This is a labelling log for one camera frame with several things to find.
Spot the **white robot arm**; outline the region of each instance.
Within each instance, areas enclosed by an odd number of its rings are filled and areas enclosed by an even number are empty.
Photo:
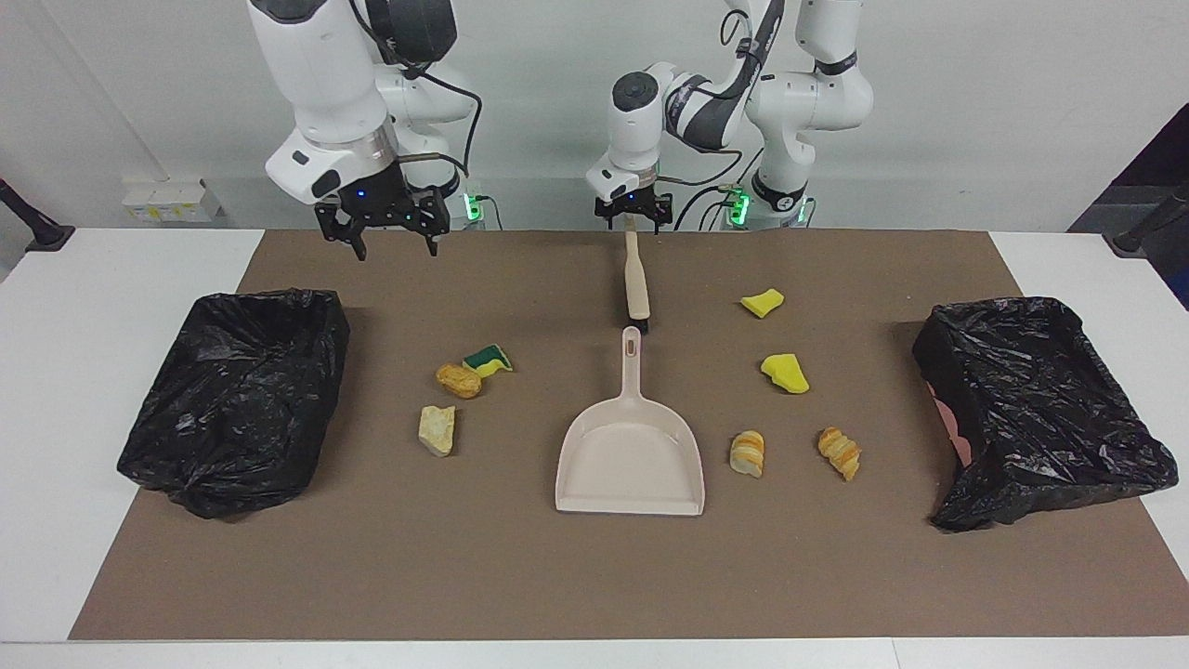
[[[736,44],[735,63],[725,80],[711,82],[703,75],[661,62],[619,77],[612,87],[610,149],[586,172],[587,182],[604,204],[653,184],[662,131],[699,152],[718,151],[735,135],[743,102],[760,76],[784,19],[785,0],[726,0],[726,6],[729,14],[741,17],[749,30]],[[631,210],[656,221],[653,212],[638,206],[602,209],[611,215]]]
[[[249,0],[252,26],[296,127],[265,163],[285,193],[313,204],[396,159],[366,37],[347,0]]]
[[[366,2],[366,18],[357,1]],[[296,125],[265,163],[269,176],[315,204],[323,235],[348,242],[359,259],[369,226],[420,232],[436,254],[438,239],[449,231],[445,198],[464,187],[455,165],[464,172],[466,166],[448,157],[446,139],[430,124],[463,119],[478,102],[426,71],[457,38],[449,0],[246,2]],[[372,62],[369,39],[384,64]],[[457,72],[447,76],[460,82]],[[340,206],[350,215],[345,223]]]
[[[760,226],[793,215],[813,164],[803,130],[843,130],[872,111],[872,87],[856,67],[855,38],[862,0],[801,0],[798,43],[814,57],[810,72],[761,70],[780,29],[784,0],[728,0],[730,14],[746,19],[749,34],[722,83],[656,63],[616,82],[609,106],[611,143],[586,179],[597,194],[596,213],[610,220],[640,213],[669,222],[671,200],[653,193],[661,131],[700,151],[726,146],[746,111],[765,139],[763,162],[750,183]]]
[[[855,49],[863,0],[801,0],[797,43],[813,56],[813,72],[763,75],[747,101],[747,116],[763,135],[763,159],[748,189],[753,227],[784,223],[809,181],[817,153],[805,130],[858,127],[872,113],[872,84]]]

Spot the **white table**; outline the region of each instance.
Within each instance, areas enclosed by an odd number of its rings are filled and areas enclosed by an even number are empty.
[[[78,229],[0,283],[0,667],[1183,668],[1189,637],[625,642],[70,643],[136,486],[115,473],[193,301],[262,236]],[[1065,301],[1152,434],[1189,463],[1189,313],[1096,235],[993,234],[1025,294]],[[1144,498],[1189,572],[1189,485]]]

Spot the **white dustpan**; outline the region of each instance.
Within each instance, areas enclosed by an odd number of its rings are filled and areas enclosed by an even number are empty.
[[[640,329],[623,330],[623,391],[570,425],[558,461],[558,511],[702,516],[706,490],[685,421],[640,395]]]

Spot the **black stand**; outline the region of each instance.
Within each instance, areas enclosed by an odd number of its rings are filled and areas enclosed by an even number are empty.
[[[1146,258],[1144,238],[1189,214],[1189,181],[1182,183],[1166,200],[1127,232],[1111,236],[1103,234],[1107,245],[1120,258]]]
[[[33,240],[25,246],[26,251],[57,251],[74,234],[74,226],[58,225],[52,217],[33,208],[2,178],[0,178],[0,201],[8,204],[12,213],[33,231]]]

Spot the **plastic bag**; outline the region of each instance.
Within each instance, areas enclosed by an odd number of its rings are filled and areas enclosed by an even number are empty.
[[[1058,299],[935,307],[912,354],[958,453],[957,478],[931,518],[943,530],[1177,484],[1172,455]]]
[[[348,334],[333,291],[199,298],[117,469],[202,518],[291,500],[317,467]]]

